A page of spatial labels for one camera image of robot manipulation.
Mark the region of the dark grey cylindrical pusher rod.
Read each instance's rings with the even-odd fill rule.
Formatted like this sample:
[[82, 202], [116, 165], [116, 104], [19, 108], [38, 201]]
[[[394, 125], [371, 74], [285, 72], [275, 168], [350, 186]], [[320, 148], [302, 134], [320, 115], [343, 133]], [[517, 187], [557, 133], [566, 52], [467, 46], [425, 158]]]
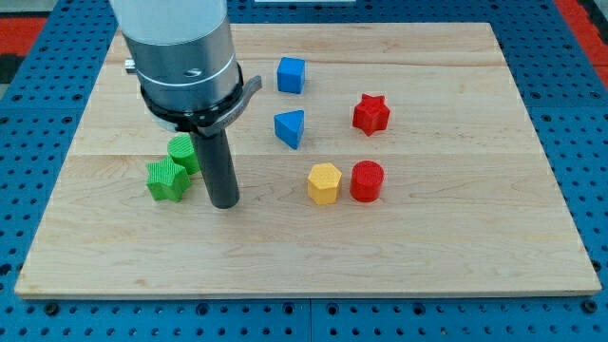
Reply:
[[219, 209], [228, 209], [239, 201], [238, 182], [232, 154], [224, 130], [213, 136], [190, 134], [210, 201]]

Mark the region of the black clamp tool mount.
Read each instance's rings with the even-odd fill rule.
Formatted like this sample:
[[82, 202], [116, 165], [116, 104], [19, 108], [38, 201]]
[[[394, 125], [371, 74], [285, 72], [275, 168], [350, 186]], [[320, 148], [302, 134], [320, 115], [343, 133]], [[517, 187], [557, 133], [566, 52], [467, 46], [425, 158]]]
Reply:
[[237, 69], [240, 79], [234, 91], [220, 102], [199, 111], [163, 108], [153, 102], [142, 86], [140, 91], [152, 118], [162, 128], [170, 132], [195, 132], [210, 137], [232, 124], [245, 111], [254, 94], [262, 89], [260, 75], [244, 83], [240, 65], [237, 65]]

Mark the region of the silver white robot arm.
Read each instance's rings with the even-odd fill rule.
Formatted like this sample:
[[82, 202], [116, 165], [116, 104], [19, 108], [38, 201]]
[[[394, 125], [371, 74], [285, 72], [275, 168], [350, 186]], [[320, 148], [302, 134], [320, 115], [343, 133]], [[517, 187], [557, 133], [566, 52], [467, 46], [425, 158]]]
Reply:
[[239, 201], [227, 127], [261, 90], [243, 79], [227, 4], [220, 0], [110, 0], [142, 98], [157, 122], [189, 134], [212, 204]]

